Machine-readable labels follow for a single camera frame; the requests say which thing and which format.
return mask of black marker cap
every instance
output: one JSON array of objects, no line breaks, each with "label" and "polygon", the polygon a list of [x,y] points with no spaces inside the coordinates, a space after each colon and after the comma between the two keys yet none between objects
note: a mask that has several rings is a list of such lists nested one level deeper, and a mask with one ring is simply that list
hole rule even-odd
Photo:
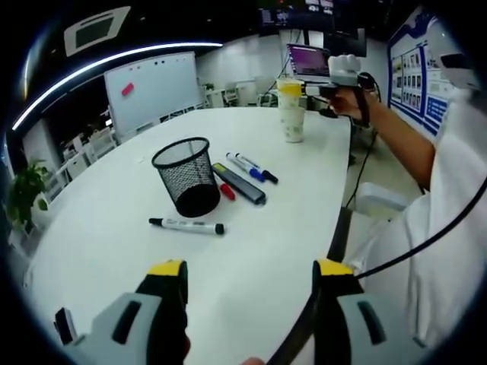
[{"label": "black marker cap", "polygon": [[215,233],[218,235],[222,235],[223,233],[225,233],[225,228],[224,228],[223,224],[217,223],[215,225]]},{"label": "black marker cap", "polygon": [[262,171],[262,176],[264,176],[264,179],[268,181],[272,181],[273,183],[277,184],[279,182],[279,179],[272,175],[269,171],[264,170]]},{"label": "black marker cap", "polygon": [[150,224],[155,224],[156,226],[162,226],[162,218],[149,218]]}]

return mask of ceiling light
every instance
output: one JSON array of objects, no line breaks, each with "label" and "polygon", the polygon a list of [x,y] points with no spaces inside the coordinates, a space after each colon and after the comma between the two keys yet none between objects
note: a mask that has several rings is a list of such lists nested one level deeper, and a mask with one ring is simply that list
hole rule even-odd
[{"label": "ceiling light", "polygon": [[44,99],[46,99],[50,94],[52,94],[54,91],[59,89],[62,85],[66,84],[67,82],[71,81],[72,79],[76,78],[77,76],[84,74],[86,71],[91,70],[92,68],[95,68],[99,65],[102,65],[103,63],[107,63],[110,61],[113,61],[114,59],[120,59],[122,57],[130,56],[130,55],[135,55],[137,53],[142,53],[142,52],[147,52],[147,51],[154,51],[156,49],[168,49],[168,48],[180,48],[180,47],[221,47],[223,46],[221,43],[206,43],[206,42],[188,42],[188,43],[169,43],[169,44],[158,44],[156,46],[148,46],[148,47],[143,47],[143,48],[137,48],[133,49],[131,51],[126,51],[122,53],[118,53],[116,55],[106,57],[105,59],[101,59],[99,61],[93,62],[90,65],[86,65],[83,68],[80,68],[79,70],[73,72],[72,74],[66,76],[63,78],[61,81],[56,82],[53,86],[51,86],[49,89],[44,91],[44,93],[37,98],[25,111],[19,116],[17,121],[14,123],[14,126],[12,127],[12,130],[15,130],[18,128],[20,124],[29,116],[29,114],[32,113],[36,107],[43,102]]}]

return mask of black cable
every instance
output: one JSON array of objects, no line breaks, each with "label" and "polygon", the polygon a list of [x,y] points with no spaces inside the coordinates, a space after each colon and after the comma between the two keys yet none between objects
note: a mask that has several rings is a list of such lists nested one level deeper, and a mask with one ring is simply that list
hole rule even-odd
[{"label": "black cable", "polygon": [[426,194],[425,189],[421,185],[418,184],[418,188],[419,188],[419,191],[421,192],[421,195]]},{"label": "black cable", "polygon": [[[375,90],[377,91],[377,98],[379,99],[379,102],[382,102],[382,96],[380,95],[380,88],[379,84],[374,80],[374,86]],[[367,163],[368,156],[371,154],[372,147],[374,146],[375,140],[377,138],[377,132],[374,132],[374,135],[372,136],[372,142],[370,146],[368,146],[367,153],[365,154],[364,162],[362,162],[362,166],[360,168],[360,172],[358,173],[357,177],[357,182],[355,184],[355,188],[353,190],[352,195],[350,196],[350,199],[347,201],[347,204],[345,205],[345,208],[348,208],[350,203],[352,202],[353,198],[357,195],[357,190],[358,186],[360,184],[360,178],[362,178],[362,173],[364,172],[365,164]]]},{"label": "black cable", "polygon": [[355,188],[353,190],[352,195],[350,196],[350,199],[347,201],[347,204],[346,204],[345,208],[348,208],[349,207],[350,202],[357,195],[358,186],[360,185],[360,178],[362,177],[362,173],[364,172],[365,164],[367,163],[367,159],[368,159],[369,154],[371,154],[372,147],[374,146],[374,143],[375,143],[376,138],[377,138],[377,132],[374,132],[374,135],[372,136],[372,142],[368,146],[367,153],[365,154],[364,162],[362,162],[362,166],[360,168],[360,172],[358,173],[358,177],[357,177],[357,182],[355,184]]},{"label": "black cable", "polygon": [[382,265],[379,265],[376,268],[372,268],[369,271],[359,274],[356,276],[356,278],[362,279],[362,278],[366,278],[367,276],[377,274],[378,272],[381,272],[387,268],[390,268],[391,266],[397,265],[400,262],[403,262],[404,260],[413,257],[417,253],[421,252],[423,249],[427,249],[433,243],[441,239],[445,234],[449,233],[452,229],[454,229],[461,221],[463,221],[463,219],[465,219],[465,217],[475,208],[476,204],[479,202],[479,200],[484,195],[486,190],[487,190],[487,176],[485,177],[484,182],[480,186],[479,191],[474,195],[474,197],[469,202],[469,204],[467,204],[466,207],[460,212],[460,214],[458,214],[457,217],[453,219],[445,228],[440,230],[433,237],[428,238],[424,243],[415,247],[414,249],[411,249],[410,251],[400,256],[397,256],[395,259],[392,259]]}]

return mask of laptop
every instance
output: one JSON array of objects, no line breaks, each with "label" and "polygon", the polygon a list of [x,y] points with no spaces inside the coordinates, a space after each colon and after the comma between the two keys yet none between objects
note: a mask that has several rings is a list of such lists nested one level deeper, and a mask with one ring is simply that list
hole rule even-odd
[{"label": "laptop", "polygon": [[310,83],[328,84],[328,52],[323,48],[288,44],[294,78]]}]

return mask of poster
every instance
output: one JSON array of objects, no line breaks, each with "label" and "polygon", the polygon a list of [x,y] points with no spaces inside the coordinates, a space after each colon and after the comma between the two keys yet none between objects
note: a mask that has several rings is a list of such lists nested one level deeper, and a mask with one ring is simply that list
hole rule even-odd
[{"label": "poster", "polygon": [[431,57],[426,30],[432,16],[417,8],[388,43],[388,105],[430,140],[441,126],[451,83]]}]

